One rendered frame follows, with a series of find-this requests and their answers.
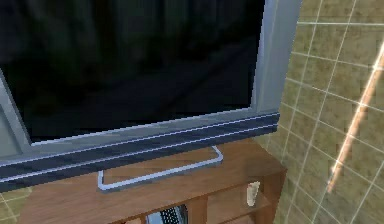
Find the grey flat television set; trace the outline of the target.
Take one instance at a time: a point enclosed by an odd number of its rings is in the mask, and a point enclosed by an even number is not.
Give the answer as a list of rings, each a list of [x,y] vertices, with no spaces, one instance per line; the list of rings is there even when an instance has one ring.
[[[0,0],[0,192],[273,133],[303,0]]]

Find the brown wooden television stand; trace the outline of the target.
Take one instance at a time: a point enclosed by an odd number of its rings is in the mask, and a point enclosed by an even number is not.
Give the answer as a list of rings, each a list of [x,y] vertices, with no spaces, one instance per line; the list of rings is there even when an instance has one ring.
[[[38,185],[17,224],[144,224],[147,215],[182,204],[190,224],[272,224],[287,169],[252,139],[218,149],[216,166],[116,192],[101,192],[95,173]],[[256,203],[248,206],[247,185],[256,181]]]

